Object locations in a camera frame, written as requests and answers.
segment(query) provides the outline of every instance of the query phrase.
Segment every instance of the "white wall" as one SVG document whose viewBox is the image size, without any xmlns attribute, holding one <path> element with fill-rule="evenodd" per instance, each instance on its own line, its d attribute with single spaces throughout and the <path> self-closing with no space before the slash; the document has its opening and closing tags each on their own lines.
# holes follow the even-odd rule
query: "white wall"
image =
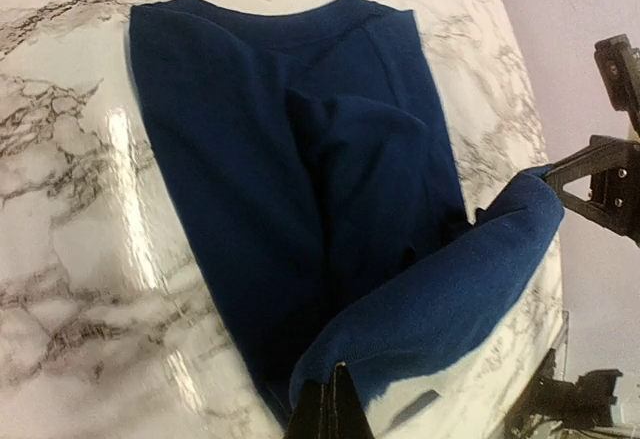
<svg viewBox="0 0 640 439">
<path fill-rule="evenodd" d="M 595 42 L 627 33 L 640 47 L 640 0 L 504 0 L 527 61 L 551 160 L 592 134 L 627 135 L 593 60 Z M 567 213 L 561 228 L 568 378 L 616 367 L 640 372 L 640 249 Z"/>
</svg>

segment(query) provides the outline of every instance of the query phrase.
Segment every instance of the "marble table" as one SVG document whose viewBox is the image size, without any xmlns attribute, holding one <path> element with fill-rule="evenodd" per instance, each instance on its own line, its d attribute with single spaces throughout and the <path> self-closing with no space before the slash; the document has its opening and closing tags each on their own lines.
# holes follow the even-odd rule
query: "marble table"
<svg viewBox="0 0 640 439">
<path fill-rule="evenodd" d="M 281 437 L 205 289 L 142 127 L 125 31 L 131 4 L 148 1 L 0 0 L 2 438 Z M 279 14 L 329 0 L 210 1 Z M 469 212 L 545 162 L 500 0 L 376 1 L 416 11 Z M 554 244 L 483 346 L 371 405 L 376 435 L 487 437 L 561 311 Z M 389 430 L 430 389 L 441 397 Z"/>
</svg>

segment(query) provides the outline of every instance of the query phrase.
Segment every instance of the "white marble tabletop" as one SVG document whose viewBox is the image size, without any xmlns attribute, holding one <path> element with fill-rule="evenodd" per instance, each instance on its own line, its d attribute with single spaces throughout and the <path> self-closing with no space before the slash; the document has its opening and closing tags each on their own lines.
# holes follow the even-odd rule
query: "white marble tabletop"
<svg viewBox="0 0 640 439">
<path fill-rule="evenodd" d="M 148 1 L 0 0 L 2 438 L 282 435 L 216 314 L 142 127 L 124 32 L 130 5 Z M 278 14 L 329 0 L 210 1 Z M 469 211 L 545 162 L 500 0 L 376 1 L 416 11 Z M 370 407 L 377 435 L 486 437 L 561 309 L 554 245 L 483 346 Z M 440 399 L 386 431 L 431 388 Z"/>
</svg>

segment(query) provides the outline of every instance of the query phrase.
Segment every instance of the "folded shirt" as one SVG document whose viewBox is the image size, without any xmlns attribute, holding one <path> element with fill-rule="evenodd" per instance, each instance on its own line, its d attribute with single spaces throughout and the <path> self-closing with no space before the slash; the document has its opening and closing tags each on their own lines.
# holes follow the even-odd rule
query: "folded shirt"
<svg viewBox="0 0 640 439">
<path fill-rule="evenodd" d="M 286 421 L 346 361 L 363 404 L 436 372 L 515 303 L 562 216 L 535 172 L 467 223 L 411 12 L 134 6 L 160 170 L 258 391 Z"/>
</svg>

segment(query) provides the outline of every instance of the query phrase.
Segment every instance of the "navy blue t-shirt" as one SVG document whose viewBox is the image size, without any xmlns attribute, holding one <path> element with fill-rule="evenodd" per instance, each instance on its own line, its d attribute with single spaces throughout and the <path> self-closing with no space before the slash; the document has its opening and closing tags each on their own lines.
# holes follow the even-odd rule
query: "navy blue t-shirt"
<svg viewBox="0 0 640 439">
<path fill-rule="evenodd" d="M 367 404 L 477 347 L 562 217 L 529 172 L 467 223 L 409 11 L 366 0 L 275 17 L 202 0 L 135 6 L 130 54 L 196 260 L 282 421 L 302 383 L 327 381 L 338 361 Z"/>
</svg>

